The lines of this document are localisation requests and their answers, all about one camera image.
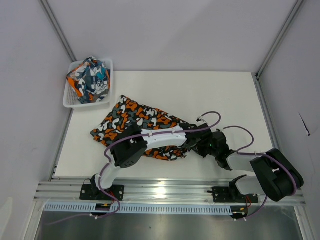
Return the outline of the orange black camo shorts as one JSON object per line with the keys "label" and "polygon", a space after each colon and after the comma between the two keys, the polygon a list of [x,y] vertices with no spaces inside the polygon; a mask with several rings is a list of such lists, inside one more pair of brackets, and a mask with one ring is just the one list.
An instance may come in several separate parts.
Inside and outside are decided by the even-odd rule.
{"label": "orange black camo shorts", "polygon": [[146,130],[164,130],[181,124],[190,126],[186,121],[159,108],[139,104],[121,95],[111,112],[90,132],[90,135],[96,142],[108,147],[119,134],[133,124]]}

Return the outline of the blue orange patterned shorts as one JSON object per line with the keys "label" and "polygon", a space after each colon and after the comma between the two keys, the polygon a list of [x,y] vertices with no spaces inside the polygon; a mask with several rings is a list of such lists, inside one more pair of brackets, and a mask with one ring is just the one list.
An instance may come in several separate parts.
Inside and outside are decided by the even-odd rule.
{"label": "blue orange patterned shorts", "polygon": [[90,56],[66,75],[66,80],[81,104],[102,101],[110,91],[111,70]]}

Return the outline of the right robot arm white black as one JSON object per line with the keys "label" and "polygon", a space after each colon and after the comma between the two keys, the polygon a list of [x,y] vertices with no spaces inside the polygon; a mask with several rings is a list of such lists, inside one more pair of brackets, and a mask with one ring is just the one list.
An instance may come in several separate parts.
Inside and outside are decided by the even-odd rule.
{"label": "right robot arm white black", "polygon": [[283,153],[273,148],[265,153],[233,150],[221,131],[207,134],[193,150],[202,157],[212,156],[218,166],[227,171],[245,171],[254,176],[241,175],[228,184],[232,198],[265,195],[274,202],[293,196],[304,185],[302,175]]}

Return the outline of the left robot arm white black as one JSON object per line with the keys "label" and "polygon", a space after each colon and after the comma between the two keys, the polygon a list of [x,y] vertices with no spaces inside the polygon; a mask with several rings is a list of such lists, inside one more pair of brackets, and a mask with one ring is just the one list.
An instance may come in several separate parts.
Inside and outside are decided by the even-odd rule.
{"label": "left robot arm white black", "polygon": [[190,150],[211,135],[211,128],[206,124],[194,128],[181,124],[156,130],[141,129],[137,124],[133,124],[104,151],[108,161],[102,170],[91,178],[91,189],[96,195],[109,189],[120,169],[135,165],[148,150],[171,146]]}

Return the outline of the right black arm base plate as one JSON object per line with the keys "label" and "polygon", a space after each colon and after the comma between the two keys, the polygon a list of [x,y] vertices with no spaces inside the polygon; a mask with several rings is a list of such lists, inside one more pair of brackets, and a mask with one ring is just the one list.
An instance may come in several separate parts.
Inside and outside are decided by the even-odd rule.
{"label": "right black arm base plate", "polygon": [[243,195],[237,188],[232,187],[214,186],[207,193],[212,195],[215,203],[257,204],[259,202],[257,195]]}

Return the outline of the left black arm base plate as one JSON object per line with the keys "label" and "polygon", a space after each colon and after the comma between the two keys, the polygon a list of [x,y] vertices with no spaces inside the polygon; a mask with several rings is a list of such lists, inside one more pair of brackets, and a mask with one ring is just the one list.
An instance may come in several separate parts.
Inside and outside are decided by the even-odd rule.
{"label": "left black arm base plate", "polygon": [[[125,193],[124,185],[112,185],[111,188],[106,189],[109,195],[114,196],[119,201],[123,200]],[[83,184],[81,187],[79,199],[83,201],[112,201],[113,198],[104,194],[98,189],[93,189],[93,186],[90,184]]]}

